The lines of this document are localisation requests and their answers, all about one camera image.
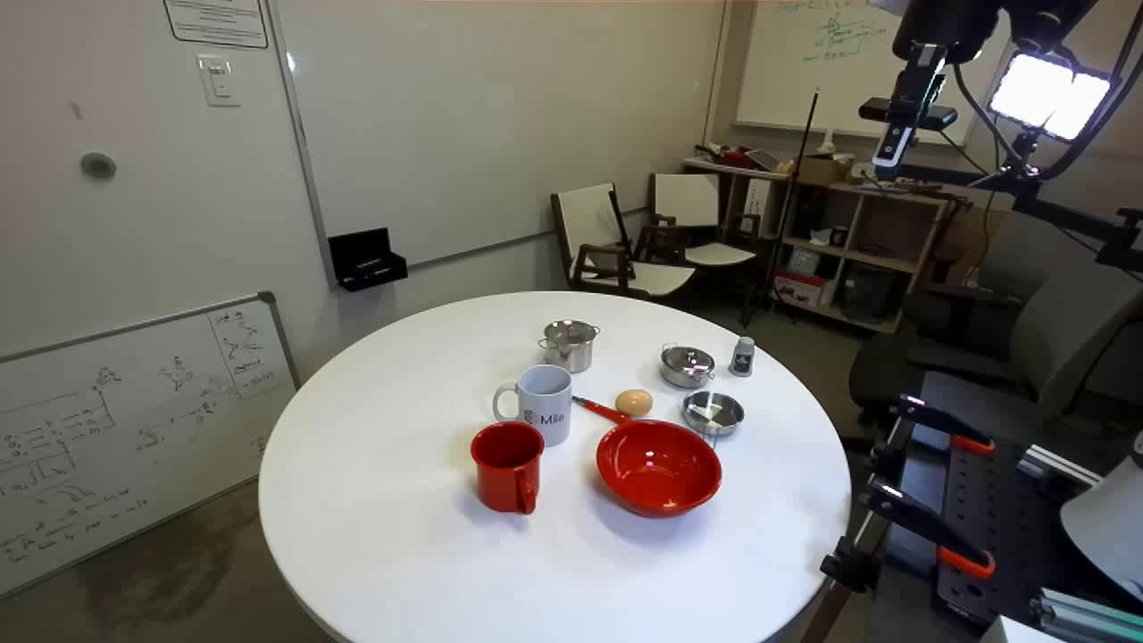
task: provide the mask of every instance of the red bowl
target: red bowl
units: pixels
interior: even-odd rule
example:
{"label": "red bowl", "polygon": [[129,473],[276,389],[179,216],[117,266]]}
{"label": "red bowl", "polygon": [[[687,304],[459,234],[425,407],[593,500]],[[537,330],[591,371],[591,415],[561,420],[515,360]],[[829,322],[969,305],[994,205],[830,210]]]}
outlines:
{"label": "red bowl", "polygon": [[686,514],[722,482],[718,456],[703,439],[660,420],[632,420],[608,432],[596,465],[628,509],[652,519]]}

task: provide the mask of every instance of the egg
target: egg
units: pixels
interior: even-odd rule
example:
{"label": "egg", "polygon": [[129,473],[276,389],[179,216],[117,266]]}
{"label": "egg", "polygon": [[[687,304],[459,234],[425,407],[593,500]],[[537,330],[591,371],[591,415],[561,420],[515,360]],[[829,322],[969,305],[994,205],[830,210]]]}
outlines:
{"label": "egg", "polygon": [[632,418],[650,413],[650,394],[642,389],[628,389],[615,399],[615,409]]}

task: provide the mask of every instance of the red mug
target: red mug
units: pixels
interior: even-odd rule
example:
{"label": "red mug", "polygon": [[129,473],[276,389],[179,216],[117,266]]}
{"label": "red mug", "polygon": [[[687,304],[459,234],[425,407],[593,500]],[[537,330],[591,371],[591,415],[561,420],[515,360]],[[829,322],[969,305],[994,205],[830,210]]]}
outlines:
{"label": "red mug", "polygon": [[544,436],[531,425],[497,423],[472,439],[477,496],[489,509],[530,514],[539,493]]}

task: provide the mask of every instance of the led light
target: led light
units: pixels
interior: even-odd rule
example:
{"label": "led light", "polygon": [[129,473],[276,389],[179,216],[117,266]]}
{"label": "led light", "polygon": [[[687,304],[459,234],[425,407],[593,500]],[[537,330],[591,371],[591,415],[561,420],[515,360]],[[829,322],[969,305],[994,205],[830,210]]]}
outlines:
{"label": "led light", "polygon": [[1008,65],[989,107],[1050,136],[1072,140],[1087,123],[1111,83],[1044,58],[1018,54]]}

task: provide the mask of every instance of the pot lid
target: pot lid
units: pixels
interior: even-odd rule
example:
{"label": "pot lid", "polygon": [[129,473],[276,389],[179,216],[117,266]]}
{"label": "pot lid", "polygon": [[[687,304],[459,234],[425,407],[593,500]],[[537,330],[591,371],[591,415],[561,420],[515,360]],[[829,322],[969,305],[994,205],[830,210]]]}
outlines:
{"label": "pot lid", "polygon": [[599,331],[586,321],[560,319],[544,327],[544,339],[558,345],[582,345],[596,339]]}
{"label": "pot lid", "polygon": [[672,371],[701,373],[714,369],[714,359],[697,348],[677,346],[663,352],[663,364]]}

